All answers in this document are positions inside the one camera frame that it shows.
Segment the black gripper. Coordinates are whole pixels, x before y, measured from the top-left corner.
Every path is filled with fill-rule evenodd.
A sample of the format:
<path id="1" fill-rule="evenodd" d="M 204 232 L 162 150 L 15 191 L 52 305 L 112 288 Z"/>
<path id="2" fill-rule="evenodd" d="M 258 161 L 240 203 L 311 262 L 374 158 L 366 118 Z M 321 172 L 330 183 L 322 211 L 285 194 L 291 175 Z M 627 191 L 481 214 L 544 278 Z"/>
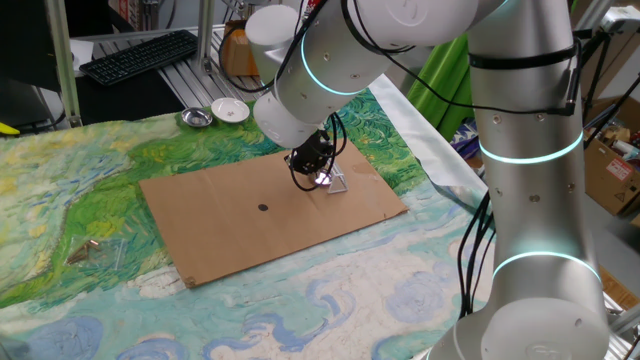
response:
<path id="1" fill-rule="evenodd" d="M 318 176 L 327 173 L 333 154 L 334 143 L 326 130 L 317 130 L 301 145 L 297 152 L 291 152 L 284 160 L 293 171 L 303 175 Z"/>

